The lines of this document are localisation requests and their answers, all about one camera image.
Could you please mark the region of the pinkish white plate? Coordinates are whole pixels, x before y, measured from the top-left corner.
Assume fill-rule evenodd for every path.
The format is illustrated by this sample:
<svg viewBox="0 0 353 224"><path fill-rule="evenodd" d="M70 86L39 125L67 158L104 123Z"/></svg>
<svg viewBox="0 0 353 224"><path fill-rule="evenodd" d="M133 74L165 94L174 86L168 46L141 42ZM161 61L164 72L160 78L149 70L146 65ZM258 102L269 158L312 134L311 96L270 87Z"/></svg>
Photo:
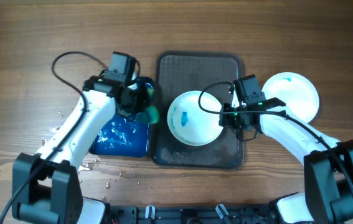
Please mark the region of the pinkish white plate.
<svg viewBox="0 0 353 224"><path fill-rule="evenodd" d="M294 72L281 72L268 79L262 92L267 99L278 98L306 123L312 121L319 111L319 94L304 76Z"/></svg>

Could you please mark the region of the green scrubbing sponge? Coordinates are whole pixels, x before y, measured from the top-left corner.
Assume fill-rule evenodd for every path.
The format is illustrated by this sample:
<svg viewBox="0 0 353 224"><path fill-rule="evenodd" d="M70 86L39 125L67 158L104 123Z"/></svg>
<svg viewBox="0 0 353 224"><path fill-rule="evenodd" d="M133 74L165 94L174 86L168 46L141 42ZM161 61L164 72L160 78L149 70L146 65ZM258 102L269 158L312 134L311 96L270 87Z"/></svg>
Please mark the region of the green scrubbing sponge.
<svg viewBox="0 0 353 224"><path fill-rule="evenodd" d="M141 111L135 117L140 123L156 124L160 120L159 111L152 103L154 92L153 89L146 89L144 92Z"/></svg>

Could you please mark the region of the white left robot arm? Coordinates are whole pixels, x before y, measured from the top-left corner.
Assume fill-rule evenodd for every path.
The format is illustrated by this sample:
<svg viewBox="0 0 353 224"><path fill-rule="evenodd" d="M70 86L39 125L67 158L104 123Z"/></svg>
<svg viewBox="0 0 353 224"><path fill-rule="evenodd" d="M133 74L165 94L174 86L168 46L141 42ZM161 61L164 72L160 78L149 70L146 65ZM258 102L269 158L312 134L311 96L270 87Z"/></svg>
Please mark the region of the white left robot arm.
<svg viewBox="0 0 353 224"><path fill-rule="evenodd" d="M78 104L53 138L13 163L12 197L6 208L27 223L111 223L110 204L84 197L78 168L97 134L114 115L142 116L153 88L142 78L118 81L92 76Z"/></svg>

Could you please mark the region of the white plate top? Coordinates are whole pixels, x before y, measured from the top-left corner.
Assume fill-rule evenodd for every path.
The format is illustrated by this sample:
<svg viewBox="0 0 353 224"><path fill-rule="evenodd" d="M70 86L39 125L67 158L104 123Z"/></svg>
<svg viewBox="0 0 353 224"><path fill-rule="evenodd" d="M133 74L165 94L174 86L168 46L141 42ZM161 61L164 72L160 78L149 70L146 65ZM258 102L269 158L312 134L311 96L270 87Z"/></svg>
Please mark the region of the white plate top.
<svg viewBox="0 0 353 224"><path fill-rule="evenodd" d="M190 146L203 146L219 137L218 112L221 103L214 96L200 91L179 95L167 112L167 125L172 135Z"/></svg>

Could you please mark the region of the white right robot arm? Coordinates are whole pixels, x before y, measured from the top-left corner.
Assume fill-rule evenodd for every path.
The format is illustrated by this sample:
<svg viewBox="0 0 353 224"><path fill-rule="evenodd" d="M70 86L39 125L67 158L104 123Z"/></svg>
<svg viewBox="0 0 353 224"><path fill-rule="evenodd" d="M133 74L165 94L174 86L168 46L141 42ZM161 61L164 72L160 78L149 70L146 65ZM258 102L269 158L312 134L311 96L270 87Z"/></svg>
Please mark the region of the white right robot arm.
<svg viewBox="0 0 353 224"><path fill-rule="evenodd" d="M319 95L302 75L283 72L259 86L256 76L229 84L232 103L220 110L221 126L255 128L276 140L304 166L304 192L276 201L284 223L344 223L353 219L353 140L340 141L309 125Z"/></svg>

